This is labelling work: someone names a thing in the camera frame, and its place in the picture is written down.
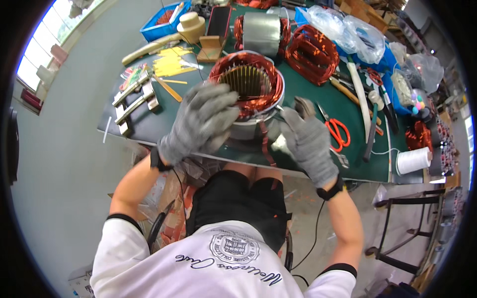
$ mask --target printed logo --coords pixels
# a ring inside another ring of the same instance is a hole
[[[235,231],[215,234],[210,242],[210,251],[223,262],[246,264],[259,256],[259,244]]]

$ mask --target black shorts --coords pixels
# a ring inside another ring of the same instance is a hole
[[[187,220],[187,235],[201,226],[226,220],[249,223],[263,236],[276,253],[285,241],[287,214],[283,184],[274,178],[262,178],[249,187],[243,174],[225,170],[215,173],[193,197],[192,211]]]

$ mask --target workbench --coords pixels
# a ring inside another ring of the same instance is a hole
[[[230,26],[233,27],[234,20],[237,16],[245,14],[247,11],[261,11],[249,7],[241,7],[233,5],[236,10],[232,11],[230,17]],[[233,37],[232,29],[228,33],[227,44],[224,51],[227,53],[235,52],[234,49],[235,38]],[[187,47],[184,42],[179,45]],[[197,46],[193,46],[193,51],[198,53],[200,49]],[[129,66],[139,63],[147,63],[152,66],[153,60],[157,59],[157,55],[146,55],[141,59],[138,59],[131,63]],[[183,57],[184,60],[191,63],[197,63],[196,57],[193,54],[187,54]],[[214,65],[213,63],[200,63],[203,69],[200,71],[186,72],[173,77],[167,77],[165,79],[186,81],[188,84],[168,83],[178,94],[184,96],[186,92],[197,83],[206,80],[210,69]],[[341,121],[348,128],[351,136],[351,144],[348,147],[344,147],[341,151],[346,155],[350,162],[349,169],[341,167],[337,157],[331,154],[335,163],[338,165],[342,177],[344,179],[362,180],[362,181],[375,181],[375,182],[394,182],[400,184],[410,183],[422,183],[423,175],[422,170],[416,171],[404,176],[398,176],[395,169],[396,151],[393,150],[390,154],[374,155],[371,154],[371,161],[365,163],[362,160],[362,155],[365,149],[365,133],[364,124],[361,115],[360,107],[351,102],[343,93],[338,91],[331,85],[330,82],[323,84],[322,86],[316,86],[308,82],[300,74],[295,72],[285,61],[275,62],[275,66],[282,73],[285,80],[285,100],[283,106],[290,106],[295,96],[301,96],[308,98],[311,101],[319,102],[324,108],[326,113],[331,118],[336,118]],[[340,62],[339,68],[341,72],[349,74],[346,64]],[[123,79],[120,78],[120,73],[117,74],[117,80],[111,89],[111,93],[104,104],[104,111],[98,124],[98,130],[104,132],[109,117],[112,117],[111,124],[108,129],[109,134],[122,136],[119,132],[119,127],[114,124],[116,119],[115,109],[112,106],[114,95],[119,91],[119,86],[123,83]],[[156,113],[152,113],[148,110],[147,105],[143,104],[137,108],[130,115],[130,126],[133,132],[128,136],[129,139],[137,141],[141,144],[154,145],[157,140],[161,139],[164,135],[170,132],[172,124],[176,118],[176,113],[179,108],[179,103],[158,83],[153,81],[153,88],[155,90],[158,101],[161,108]],[[127,104],[131,104],[138,94],[130,94],[126,98]],[[323,121],[322,115],[317,111],[317,117]],[[382,111],[378,113],[378,117],[382,120],[381,128],[384,130],[384,135],[380,136],[376,134],[375,143],[373,145],[374,152],[386,152],[389,148],[397,148],[400,151],[407,151],[405,144],[404,133],[406,130],[406,119],[399,118],[399,134],[389,135],[390,130],[386,128],[385,116]],[[333,146],[337,146],[336,141],[331,137]],[[304,176],[298,165],[287,154],[281,151],[270,150],[270,154],[277,163],[277,167],[284,171],[286,175]],[[200,154],[202,156],[251,164],[260,167],[269,167],[270,163],[264,157],[262,152],[245,152],[234,149],[232,147],[222,146],[217,152],[213,154]]]

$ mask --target black watch strap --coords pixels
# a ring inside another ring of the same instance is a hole
[[[317,188],[316,194],[325,201],[329,201],[332,197],[334,197],[337,193],[343,190],[344,181],[341,179],[341,175],[338,174],[338,178],[336,179],[336,183],[330,188],[329,191],[324,190],[323,188]]]
[[[157,150],[157,147],[154,146],[151,149],[151,168],[158,168],[160,172],[165,172],[174,167],[171,165],[165,165],[162,162],[161,157],[159,156],[159,151]]]

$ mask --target red scissors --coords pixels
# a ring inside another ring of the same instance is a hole
[[[332,145],[330,145],[331,148],[335,152],[339,152],[343,149],[343,147],[348,147],[351,143],[350,132],[348,131],[348,128],[346,128],[346,126],[343,123],[339,122],[338,120],[330,119],[328,114],[320,106],[319,103],[316,103],[316,105],[318,106],[318,109],[320,110],[321,114],[323,115],[323,118],[325,118],[325,125],[328,127],[328,129],[330,130],[331,135],[333,136],[333,138],[336,140],[336,142],[339,145],[338,148],[335,148]],[[338,126],[340,126],[344,130],[344,132],[346,134],[346,142],[343,140],[343,138],[341,138],[341,134],[340,134],[340,131],[338,130]]]
[[[369,74],[369,78],[371,79],[371,81],[373,81],[373,83],[375,83],[378,86],[383,85],[383,80],[381,79],[381,76],[378,74],[377,71],[375,71],[371,67],[368,67],[368,74]]]

